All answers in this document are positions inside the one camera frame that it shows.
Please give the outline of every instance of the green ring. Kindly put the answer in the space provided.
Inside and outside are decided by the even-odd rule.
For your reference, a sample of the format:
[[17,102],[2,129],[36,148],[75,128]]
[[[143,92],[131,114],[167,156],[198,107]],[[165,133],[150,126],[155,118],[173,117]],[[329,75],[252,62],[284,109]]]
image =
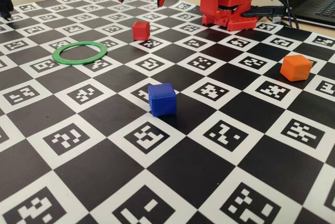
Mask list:
[[[75,46],[81,46],[81,45],[96,46],[96,47],[100,48],[100,52],[93,57],[86,58],[86,59],[81,59],[81,60],[67,60],[67,59],[61,58],[60,54],[64,50],[66,50],[68,48],[75,47]],[[102,58],[106,53],[107,53],[107,47],[102,43],[99,43],[99,42],[75,42],[75,43],[64,45],[64,46],[56,49],[55,52],[52,54],[52,58],[58,63],[75,65],[75,64],[92,63],[92,62]]]

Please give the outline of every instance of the checkered board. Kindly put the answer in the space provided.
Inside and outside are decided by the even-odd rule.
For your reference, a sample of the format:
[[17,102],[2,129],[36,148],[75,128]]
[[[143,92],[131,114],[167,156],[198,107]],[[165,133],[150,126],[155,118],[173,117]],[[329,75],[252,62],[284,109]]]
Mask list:
[[[0,223],[335,223],[335,39],[156,3],[48,0],[1,20]],[[77,41],[108,53],[52,60]],[[292,54],[308,80],[280,75]],[[177,114],[155,118],[147,87],[167,82]]]

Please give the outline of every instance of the red plastic part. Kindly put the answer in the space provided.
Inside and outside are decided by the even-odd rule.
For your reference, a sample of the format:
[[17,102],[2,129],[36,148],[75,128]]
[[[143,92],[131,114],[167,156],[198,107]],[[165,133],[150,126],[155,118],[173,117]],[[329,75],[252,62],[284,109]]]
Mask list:
[[147,21],[136,21],[132,26],[134,40],[146,41],[150,37],[150,24]]

